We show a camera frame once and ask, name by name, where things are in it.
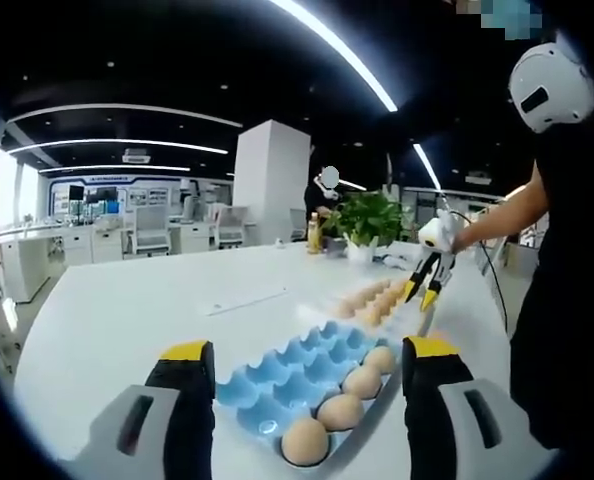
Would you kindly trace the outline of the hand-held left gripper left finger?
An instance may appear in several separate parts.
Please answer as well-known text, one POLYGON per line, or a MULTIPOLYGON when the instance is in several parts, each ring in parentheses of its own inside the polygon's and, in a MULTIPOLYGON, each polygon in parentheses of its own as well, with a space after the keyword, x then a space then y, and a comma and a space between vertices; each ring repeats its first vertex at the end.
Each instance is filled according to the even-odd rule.
POLYGON ((92 421, 71 461, 74 479, 210 479, 215 415, 213 344, 168 348, 142 384, 92 421))

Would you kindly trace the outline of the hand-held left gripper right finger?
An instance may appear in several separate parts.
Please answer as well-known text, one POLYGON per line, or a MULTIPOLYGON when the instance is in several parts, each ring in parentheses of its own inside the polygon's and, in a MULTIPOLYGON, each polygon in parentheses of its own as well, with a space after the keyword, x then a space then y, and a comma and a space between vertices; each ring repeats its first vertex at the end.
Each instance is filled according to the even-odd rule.
POLYGON ((560 454, 530 433, 526 412, 474 378, 442 338, 402 340, 402 394, 413 479, 557 479, 560 454))

